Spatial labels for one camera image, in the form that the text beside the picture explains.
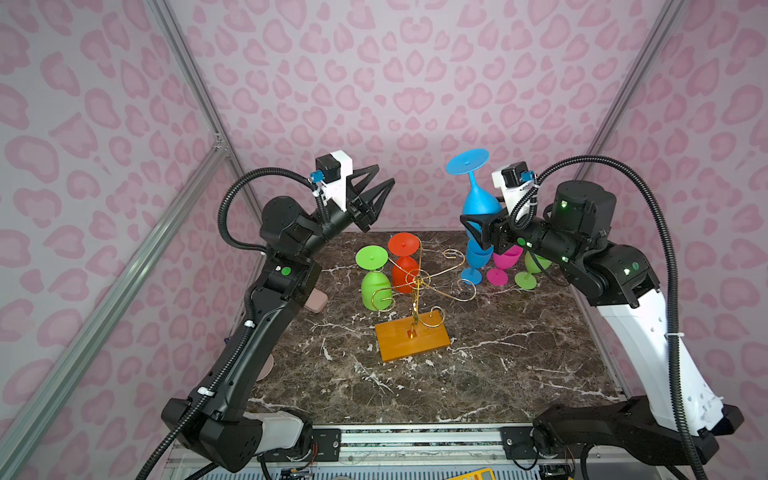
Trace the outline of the blue wine glass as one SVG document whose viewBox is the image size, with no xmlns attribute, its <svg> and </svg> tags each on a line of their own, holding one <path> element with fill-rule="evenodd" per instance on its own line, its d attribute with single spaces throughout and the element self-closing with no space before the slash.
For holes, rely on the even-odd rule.
<svg viewBox="0 0 768 480">
<path fill-rule="evenodd" d="M 485 149 L 472 149 L 453 157 L 446 165 L 450 175 L 467 175 L 470 181 L 470 191 L 464 201 L 463 215 L 497 214 L 502 206 L 495 196 L 484 190 L 478 184 L 475 172 L 490 159 L 490 153 Z"/>
<path fill-rule="evenodd" d="M 492 255 L 493 247 L 483 249 L 474 238 L 470 238 L 465 253 L 468 267 L 462 270 L 461 279 L 479 285 L 483 279 L 481 269 L 490 261 Z"/>
</svg>

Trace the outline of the blue wine glass front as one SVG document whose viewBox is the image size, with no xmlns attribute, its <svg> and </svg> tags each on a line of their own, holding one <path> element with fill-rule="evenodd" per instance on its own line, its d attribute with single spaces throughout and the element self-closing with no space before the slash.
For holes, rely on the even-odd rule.
<svg viewBox="0 0 768 480">
<path fill-rule="evenodd" d="M 485 149 L 472 149 L 453 157 L 446 165 L 450 175 L 467 175 L 470 181 L 470 191 L 464 201 L 463 215 L 497 214 L 502 206 L 495 196 L 484 190 L 478 184 L 475 172 L 490 159 L 490 153 Z"/>
</svg>

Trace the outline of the magenta wine glass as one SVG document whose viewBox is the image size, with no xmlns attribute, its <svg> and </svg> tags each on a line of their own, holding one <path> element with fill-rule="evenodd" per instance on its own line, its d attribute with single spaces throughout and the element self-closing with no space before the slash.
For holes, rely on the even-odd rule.
<svg viewBox="0 0 768 480">
<path fill-rule="evenodd" d="M 487 280 L 495 286 L 508 284 L 509 275 L 507 271 L 517 264 L 523 253 L 524 250 L 519 245 L 514 245 L 502 254 L 494 253 L 492 255 L 494 267 L 487 272 Z"/>
</svg>

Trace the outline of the green wine glass front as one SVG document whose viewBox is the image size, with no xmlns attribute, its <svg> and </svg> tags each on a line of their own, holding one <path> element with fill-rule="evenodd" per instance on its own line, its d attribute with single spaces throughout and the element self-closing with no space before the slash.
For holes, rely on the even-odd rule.
<svg viewBox="0 0 768 480">
<path fill-rule="evenodd" d="M 550 265 L 550 260 L 526 252 L 524 269 L 518 272 L 514 278 L 516 285 L 523 290 L 533 290 L 537 286 L 536 274 L 545 272 Z"/>
</svg>

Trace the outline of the green wine glass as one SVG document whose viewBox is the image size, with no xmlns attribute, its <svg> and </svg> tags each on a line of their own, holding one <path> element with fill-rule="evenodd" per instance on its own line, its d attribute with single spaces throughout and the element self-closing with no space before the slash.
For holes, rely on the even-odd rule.
<svg viewBox="0 0 768 480">
<path fill-rule="evenodd" d="M 514 278 L 516 285 L 523 290 L 533 290 L 537 286 L 536 274 L 545 272 L 550 265 L 550 260 L 526 252 L 524 269 L 518 272 Z"/>
<path fill-rule="evenodd" d="M 387 251 L 377 245 L 361 248 L 356 254 L 357 265 L 367 273 L 361 283 L 364 306 L 371 311 L 387 311 L 392 307 L 392 286 L 383 272 L 389 257 Z"/>
</svg>

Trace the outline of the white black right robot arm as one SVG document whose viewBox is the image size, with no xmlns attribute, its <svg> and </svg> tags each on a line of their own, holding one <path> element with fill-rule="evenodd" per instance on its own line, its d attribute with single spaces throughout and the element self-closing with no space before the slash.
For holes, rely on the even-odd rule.
<svg viewBox="0 0 768 480">
<path fill-rule="evenodd" d="M 534 421 L 538 451 L 548 455 L 572 444 L 614 446 L 647 465 L 702 464 L 719 449 L 718 437 L 733 434 L 744 418 L 725 404 L 703 379 L 686 347 L 679 348 L 679 377 L 685 424 L 693 445 L 686 449 L 674 419 L 670 392 L 667 311 L 671 298 L 645 255 L 615 244 L 607 234 L 616 205 L 614 194 L 580 180 L 561 183 L 551 212 L 522 230 L 509 214 L 514 200 L 527 191 L 518 185 L 505 200 L 472 186 L 461 221 L 481 249 L 504 253 L 513 246 L 559 265 L 568 283 L 579 290 L 608 322 L 635 369 L 644 392 L 602 407 L 552 406 Z"/>
</svg>

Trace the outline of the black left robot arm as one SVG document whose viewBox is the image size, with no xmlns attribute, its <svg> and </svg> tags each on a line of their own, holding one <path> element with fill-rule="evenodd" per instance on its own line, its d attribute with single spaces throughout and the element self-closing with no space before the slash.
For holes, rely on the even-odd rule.
<svg viewBox="0 0 768 480">
<path fill-rule="evenodd" d="M 388 179 L 370 184 L 376 165 L 340 171 L 338 161 L 323 156 L 309 176 L 264 167 L 240 177 L 225 194 L 218 229 L 229 245 L 264 254 L 259 277 L 244 293 L 244 316 L 205 378 L 185 398 L 172 398 L 161 417 L 169 432 L 138 473 L 148 478 L 175 441 L 208 459 L 202 474 L 221 467 L 243 469 L 252 458 L 278 451 L 302 459 L 312 450 L 312 421 L 294 410 L 247 415 L 246 407 L 259 373 L 283 332 L 304 308 L 321 267 L 318 253 L 348 226 L 367 231 L 381 213 L 395 185 Z M 272 198 L 263 210 L 263 244 L 236 240 L 228 230 L 228 213 L 236 195 L 250 182 L 280 176 L 310 189 L 317 208 L 307 213 L 290 196 Z"/>
</svg>

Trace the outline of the red wine glass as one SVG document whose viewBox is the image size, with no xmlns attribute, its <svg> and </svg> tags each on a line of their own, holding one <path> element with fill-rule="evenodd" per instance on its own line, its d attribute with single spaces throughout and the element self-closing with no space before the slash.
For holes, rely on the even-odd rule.
<svg viewBox="0 0 768 480">
<path fill-rule="evenodd" d="M 420 240 L 408 232 L 398 233 L 388 242 L 390 253 L 396 257 L 392 267 L 392 284 L 399 293 L 413 292 L 415 276 L 419 272 L 415 254 L 420 246 Z"/>
</svg>

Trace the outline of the green wine glass back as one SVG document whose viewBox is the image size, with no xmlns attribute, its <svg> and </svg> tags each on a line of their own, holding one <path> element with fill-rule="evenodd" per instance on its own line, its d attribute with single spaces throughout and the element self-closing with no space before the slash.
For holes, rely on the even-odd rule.
<svg viewBox="0 0 768 480">
<path fill-rule="evenodd" d="M 387 251 L 377 245 L 361 248 L 356 254 L 357 265 L 367 273 L 361 283 L 364 306 L 371 311 L 387 311 L 392 307 L 392 286 L 383 272 L 389 257 Z"/>
</svg>

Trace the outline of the pink rectangular case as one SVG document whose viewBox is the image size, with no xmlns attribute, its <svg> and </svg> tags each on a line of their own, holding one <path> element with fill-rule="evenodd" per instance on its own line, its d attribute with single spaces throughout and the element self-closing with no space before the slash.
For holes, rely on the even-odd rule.
<svg viewBox="0 0 768 480">
<path fill-rule="evenodd" d="M 312 313 L 320 313 L 326 307 L 328 301 L 329 297 L 326 293 L 313 289 L 304 304 L 304 308 Z"/>
</svg>

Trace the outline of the pink pen cup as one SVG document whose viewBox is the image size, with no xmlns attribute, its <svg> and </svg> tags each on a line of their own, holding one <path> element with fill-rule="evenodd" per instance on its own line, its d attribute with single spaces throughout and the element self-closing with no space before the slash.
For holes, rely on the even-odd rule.
<svg viewBox="0 0 768 480">
<path fill-rule="evenodd" d="M 263 381 L 272 372 L 274 368 L 274 364 L 275 364 L 274 356 L 270 354 L 267 357 L 263 367 L 261 368 L 256 381 L 257 382 Z"/>
</svg>

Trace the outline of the yellow plastic object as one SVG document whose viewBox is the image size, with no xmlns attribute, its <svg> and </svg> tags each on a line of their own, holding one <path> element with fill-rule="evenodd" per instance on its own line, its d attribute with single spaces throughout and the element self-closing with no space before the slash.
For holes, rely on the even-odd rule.
<svg viewBox="0 0 768 480">
<path fill-rule="evenodd" d="M 466 473 L 456 474 L 449 477 L 447 480 L 496 480 L 496 476 L 492 469 L 483 468 Z"/>
</svg>

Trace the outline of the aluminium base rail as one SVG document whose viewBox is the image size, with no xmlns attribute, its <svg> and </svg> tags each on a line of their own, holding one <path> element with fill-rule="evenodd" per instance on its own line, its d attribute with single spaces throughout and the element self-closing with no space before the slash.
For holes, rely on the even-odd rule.
<svg viewBox="0 0 768 480">
<path fill-rule="evenodd" d="M 210 479 L 448 479 L 490 468 L 496 479 L 578 479 L 580 450 L 535 458 L 526 423 L 322 425 L 316 458 L 257 459 Z"/>
</svg>

